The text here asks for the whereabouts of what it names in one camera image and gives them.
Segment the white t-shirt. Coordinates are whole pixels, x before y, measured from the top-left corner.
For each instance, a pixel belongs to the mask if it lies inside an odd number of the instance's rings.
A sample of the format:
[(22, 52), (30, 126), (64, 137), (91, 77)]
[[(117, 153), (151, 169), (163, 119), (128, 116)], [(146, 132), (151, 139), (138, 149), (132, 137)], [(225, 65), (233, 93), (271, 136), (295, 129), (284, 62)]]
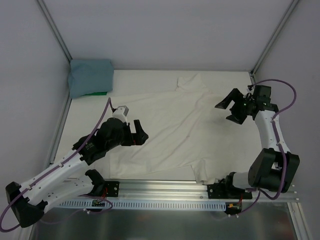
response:
[(246, 172), (261, 151), (251, 119), (239, 125), (217, 109), (231, 87), (206, 86), (201, 75), (179, 77), (173, 91), (114, 96), (148, 134), (142, 146), (117, 147), (96, 168), (106, 178), (134, 178), (191, 167), (197, 182), (211, 184), (231, 172)]

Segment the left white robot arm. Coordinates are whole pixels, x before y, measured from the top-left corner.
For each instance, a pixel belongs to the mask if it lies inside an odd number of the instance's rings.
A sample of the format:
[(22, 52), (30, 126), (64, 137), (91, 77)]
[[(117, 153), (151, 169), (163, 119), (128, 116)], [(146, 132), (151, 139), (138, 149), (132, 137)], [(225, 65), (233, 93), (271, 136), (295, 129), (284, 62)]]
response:
[(18, 226), (27, 228), (37, 223), (45, 213), (70, 198), (106, 196), (106, 181), (89, 167), (118, 146), (142, 146), (149, 136), (138, 119), (133, 123), (134, 133), (129, 123), (111, 117), (81, 137), (59, 162), (24, 183), (9, 183), (5, 188), (7, 209), (14, 213)]

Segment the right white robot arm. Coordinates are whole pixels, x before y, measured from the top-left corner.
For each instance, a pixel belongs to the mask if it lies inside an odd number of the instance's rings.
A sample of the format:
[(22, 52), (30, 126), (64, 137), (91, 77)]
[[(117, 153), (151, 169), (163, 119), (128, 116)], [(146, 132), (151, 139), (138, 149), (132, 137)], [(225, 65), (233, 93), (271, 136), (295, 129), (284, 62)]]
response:
[(287, 146), (281, 128), (282, 110), (271, 101), (272, 89), (265, 85), (250, 85), (249, 93), (243, 94), (237, 88), (219, 103), (217, 109), (226, 109), (231, 102), (231, 114), (227, 120), (243, 124), (251, 116), (259, 132), (261, 151), (248, 172), (231, 172), (223, 186), (228, 198), (235, 198), (241, 190), (258, 190), (271, 200), (286, 193), (298, 170), (300, 158)]

